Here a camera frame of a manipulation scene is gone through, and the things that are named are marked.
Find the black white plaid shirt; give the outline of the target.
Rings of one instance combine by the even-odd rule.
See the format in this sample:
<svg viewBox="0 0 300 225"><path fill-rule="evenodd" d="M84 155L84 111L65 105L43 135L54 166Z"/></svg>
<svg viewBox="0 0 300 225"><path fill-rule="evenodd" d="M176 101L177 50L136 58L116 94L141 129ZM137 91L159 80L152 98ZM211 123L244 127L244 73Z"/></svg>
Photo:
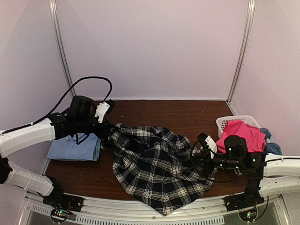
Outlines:
<svg viewBox="0 0 300 225"><path fill-rule="evenodd" d="M213 186L190 160L191 142L165 127L115 124L112 171L125 192L166 216Z"/></svg>

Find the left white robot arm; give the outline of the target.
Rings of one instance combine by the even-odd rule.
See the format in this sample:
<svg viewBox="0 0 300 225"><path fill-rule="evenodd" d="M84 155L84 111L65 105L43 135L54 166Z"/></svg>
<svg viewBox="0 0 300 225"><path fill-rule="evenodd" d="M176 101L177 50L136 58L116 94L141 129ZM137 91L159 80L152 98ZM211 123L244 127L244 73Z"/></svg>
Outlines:
<svg viewBox="0 0 300 225"><path fill-rule="evenodd" d="M105 120L115 107L113 100L94 104L91 98L75 96L71 105L62 113L51 113L44 119L31 124L15 127L0 133L0 182L11 184L49 196L49 200L57 208L67 204L67 197L60 184L52 178L38 175L10 162L8 156L35 144L59 140L67 136L74 137L81 144L90 134L105 139L111 123Z"/></svg>

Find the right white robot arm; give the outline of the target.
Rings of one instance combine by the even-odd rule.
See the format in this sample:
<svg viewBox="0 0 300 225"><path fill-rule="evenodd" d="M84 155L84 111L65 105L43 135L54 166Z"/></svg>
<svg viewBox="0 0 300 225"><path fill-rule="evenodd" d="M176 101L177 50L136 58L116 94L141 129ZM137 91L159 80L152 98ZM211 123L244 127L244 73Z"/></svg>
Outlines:
<svg viewBox="0 0 300 225"><path fill-rule="evenodd" d="M240 203L250 207L260 198L270 195L288 194L300 190L300 158L298 156L275 155L264 152L250 153L246 139L237 135L225 138L225 153L217 152L217 146L205 133L198 136L194 145L200 145L197 153L195 146L190 151L194 168L224 169L241 176L250 175Z"/></svg>

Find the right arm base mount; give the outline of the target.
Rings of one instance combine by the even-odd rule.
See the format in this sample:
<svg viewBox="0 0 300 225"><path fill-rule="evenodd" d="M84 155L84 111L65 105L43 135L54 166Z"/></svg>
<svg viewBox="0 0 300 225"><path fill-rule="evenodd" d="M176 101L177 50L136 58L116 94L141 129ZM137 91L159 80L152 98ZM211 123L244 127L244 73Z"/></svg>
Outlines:
<svg viewBox="0 0 300 225"><path fill-rule="evenodd" d="M256 194L232 194L224 198L227 211L241 210L264 203L264 198Z"/></svg>

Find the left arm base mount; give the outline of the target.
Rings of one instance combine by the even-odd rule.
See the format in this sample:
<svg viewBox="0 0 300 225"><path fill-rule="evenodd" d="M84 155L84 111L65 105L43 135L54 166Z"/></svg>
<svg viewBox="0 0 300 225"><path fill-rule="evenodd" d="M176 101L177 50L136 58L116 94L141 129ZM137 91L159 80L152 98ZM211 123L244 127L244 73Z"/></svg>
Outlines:
<svg viewBox="0 0 300 225"><path fill-rule="evenodd" d="M81 212L83 206L83 198L74 195L62 194L62 197L58 198L52 196L42 196L42 198L44 204L68 212Z"/></svg>

